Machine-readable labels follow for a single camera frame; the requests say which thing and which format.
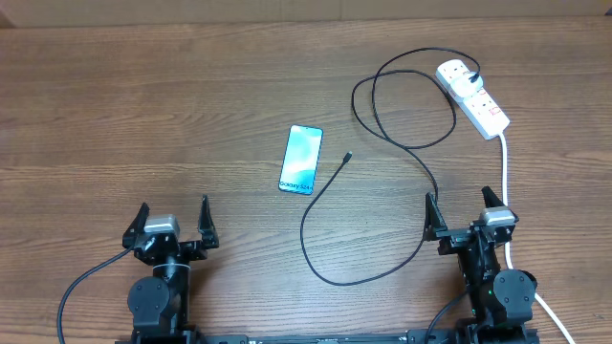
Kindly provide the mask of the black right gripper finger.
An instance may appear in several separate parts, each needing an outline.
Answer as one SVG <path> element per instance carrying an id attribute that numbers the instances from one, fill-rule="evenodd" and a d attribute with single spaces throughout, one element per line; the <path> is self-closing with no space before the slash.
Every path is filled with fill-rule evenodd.
<path id="1" fill-rule="evenodd" d="M 481 189 L 481 192 L 483 195 L 485 208 L 494 208 L 504 205 L 504 203 L 497 197 L 489 186 L 484 186 Z"/>
<path id="2" fill-rule="evenodd" d="M 425 205 L 426 216 L 423 239 L 425 241 L 439 240 L 442 234 L 448 230 L 448 227 L 437 205 L 434 194 L 426 194 Z"/>

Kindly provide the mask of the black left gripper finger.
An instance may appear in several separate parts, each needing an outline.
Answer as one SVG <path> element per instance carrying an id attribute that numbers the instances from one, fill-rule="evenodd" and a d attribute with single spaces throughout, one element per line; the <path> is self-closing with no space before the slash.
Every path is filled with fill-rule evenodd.
<path id="1" fill-rule="evenodd" d="M 149 206 L 147 203 L 142 203 L 138 214 L 132 221 L 130 226 L 124 231 L 123 239 L 136 239 L 142 232 L 149 215 Z"/>
<path id="2" fill-rule="evenodd" d="M 208 196 L 202 197 L 201 211 L 198 220 L 198 231 L 203 242 L 218 242 L 218 234 L 210 214 Z"/>

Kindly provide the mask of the blue Galaxy smartphone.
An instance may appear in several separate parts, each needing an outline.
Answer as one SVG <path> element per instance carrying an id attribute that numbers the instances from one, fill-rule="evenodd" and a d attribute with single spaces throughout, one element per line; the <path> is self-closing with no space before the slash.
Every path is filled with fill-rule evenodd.
<path id="1" fill-rule="evenodd" d="M 314 192 L 322 138 L 320 128 L 291 126 L 278 183 L 281 191 L 304 195 Z"/>

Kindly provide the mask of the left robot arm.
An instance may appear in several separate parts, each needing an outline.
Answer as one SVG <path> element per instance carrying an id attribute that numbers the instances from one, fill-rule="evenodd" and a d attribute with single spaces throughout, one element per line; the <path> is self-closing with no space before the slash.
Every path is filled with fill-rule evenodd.
<path id="1" fill-rule="evenodd" d="M 204 343 L 199 328 L 189 323 L 190 264 L 208 258 L 219 247 L 208 196 L 202 197 L 197 230 L 199 240 L 180 241 L 173 214 L 151 216 L 141 208 L 122 235 L 122 246 L 152 268 L 150 276 L 134 283 L 127 305 L 133 315 L 131 343 Z"/>

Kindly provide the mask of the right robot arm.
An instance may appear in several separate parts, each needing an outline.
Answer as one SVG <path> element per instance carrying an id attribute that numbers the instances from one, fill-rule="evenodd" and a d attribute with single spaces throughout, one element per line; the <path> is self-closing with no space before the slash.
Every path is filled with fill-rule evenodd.
<path id="1" fill-rule="evenodd" d="M 536 278 L 521 269 L 502 269 L 495 250 L 508 244 L 519 218 L 494 194 L 482 188 L 485 208 L 466 228 L 447 227 L 431 193 L 426 195 L 423 239 L 436 241 L 438 253 L 455 254 L 466 285 L 432 319 L 425 343 L 537 343 L 537 331 L 525 324 L 533 318 Z M 463 298 L 470 300 L 472 316 L 455 323 L 452 330 L 436 333 L 435 325 Z"/>

